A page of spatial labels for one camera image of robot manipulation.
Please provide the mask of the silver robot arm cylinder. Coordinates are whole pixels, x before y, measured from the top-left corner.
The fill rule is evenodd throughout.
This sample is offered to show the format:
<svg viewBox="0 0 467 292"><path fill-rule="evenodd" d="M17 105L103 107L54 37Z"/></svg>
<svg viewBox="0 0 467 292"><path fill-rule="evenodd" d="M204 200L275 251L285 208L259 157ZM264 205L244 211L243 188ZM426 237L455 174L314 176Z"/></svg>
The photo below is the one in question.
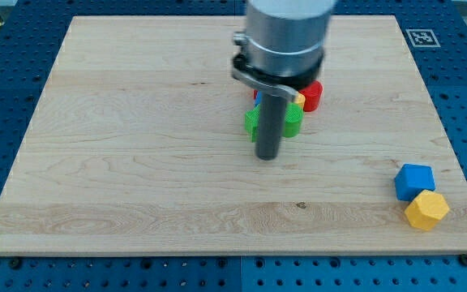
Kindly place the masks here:
<svg viewBox="0 0 467 292"><path fill-rule="evenodd" d="M336 0L248 0L231 75L287 101L316 80Z"/></svg>

